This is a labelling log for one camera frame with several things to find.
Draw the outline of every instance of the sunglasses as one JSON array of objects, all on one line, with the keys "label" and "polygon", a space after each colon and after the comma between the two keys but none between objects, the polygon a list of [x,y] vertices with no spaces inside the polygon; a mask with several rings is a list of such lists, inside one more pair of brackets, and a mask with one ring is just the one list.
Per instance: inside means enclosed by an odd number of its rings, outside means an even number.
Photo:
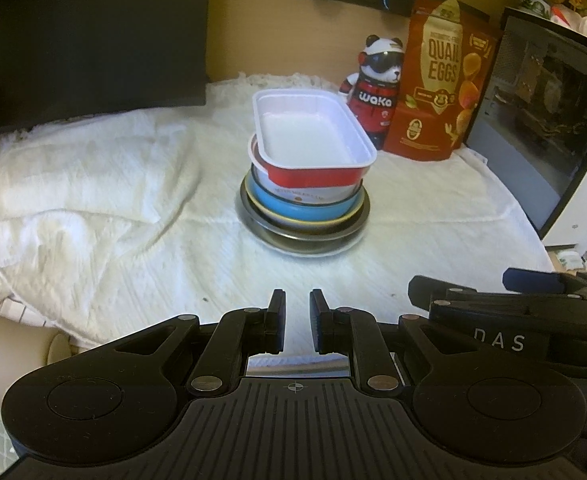
[{"label": "sunglasses", "polygon": [[402,52],[379,52],[367,56],[366,64],[378,73],[387,72],[394,66],[402,65],[405,55]]}]

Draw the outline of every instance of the cardboard tube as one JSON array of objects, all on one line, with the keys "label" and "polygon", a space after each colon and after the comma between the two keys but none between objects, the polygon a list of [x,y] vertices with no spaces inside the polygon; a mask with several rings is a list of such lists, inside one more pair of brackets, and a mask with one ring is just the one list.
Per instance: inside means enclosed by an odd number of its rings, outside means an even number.
[{"label": "cardboard tube", "polygon": [[0,403],[9,387],[37,368],[71,355],[57,328],[27,326],[0,317]]}]

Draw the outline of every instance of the yellow-rimmed bowl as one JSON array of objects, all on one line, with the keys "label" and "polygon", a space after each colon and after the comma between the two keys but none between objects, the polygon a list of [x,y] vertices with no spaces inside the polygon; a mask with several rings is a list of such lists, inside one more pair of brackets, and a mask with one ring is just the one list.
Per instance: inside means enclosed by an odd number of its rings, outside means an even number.
[{"label": "yellow-rimmed bowl", "polygon": [[355,215],[365,203],[365,189],[361,188],[360,192],[358,193],[357,200],[353,206],[347,211],[343,216],[338,218],[334,218],[331,220],[321,220],[321,221],[306,221],[306,220],[298,220],[296,218],[289,218],[283,215],[280,215],[271,209],[265,207],[258,201],[256,196],[251,191],[251,186],[248,184],[248,177],[245,177],[243,182],[243,186],[245,187],[245,191],[247,192],[247,196],[251,200],[251,203],[256,206],[256,208],[268,219],[270,219],[275,224],[278,224],[282,227],[295,229],[297,231],[306,231],[306,232],[314,232],[314,231],[324,231],[327,229],[335,228],[346,222],[353,215]]}]

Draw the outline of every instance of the crosshair mark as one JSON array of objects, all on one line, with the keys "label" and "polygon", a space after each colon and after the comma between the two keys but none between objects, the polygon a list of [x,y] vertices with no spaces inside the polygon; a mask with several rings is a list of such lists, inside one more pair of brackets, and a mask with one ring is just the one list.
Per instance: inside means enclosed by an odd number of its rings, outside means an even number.
[{"label": "crosshair mark", "polygon": [[302,392],[306,388],[306,386],[302,386],[301,383],[291,383],[285,386],[287,390],[292,391],[293,393],[297,394],[298,392]]}]

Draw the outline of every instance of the round pad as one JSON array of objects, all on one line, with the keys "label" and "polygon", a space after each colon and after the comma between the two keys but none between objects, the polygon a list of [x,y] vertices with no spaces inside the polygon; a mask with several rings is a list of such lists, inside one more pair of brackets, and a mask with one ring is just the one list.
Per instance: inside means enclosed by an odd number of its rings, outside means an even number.
[{"label": "round pad", "polygon": [[111,381],[83,378],[56,386],[47,402],[54,413],[73,420],[96,419],[113,412],[123,400],[121,389]]},{"label": "round pad", "polygon": [[414,412],[442,446],[518,464],[566,450],[587,416],[580,389],[544,365],[501,351],[443,356],[416,387]]},{"label": "round pad", "polygon": [[531,384],[500,377],[478,381],[469,388],[469,403],[483,415],[519,420],[540,407],[540,394]]}]

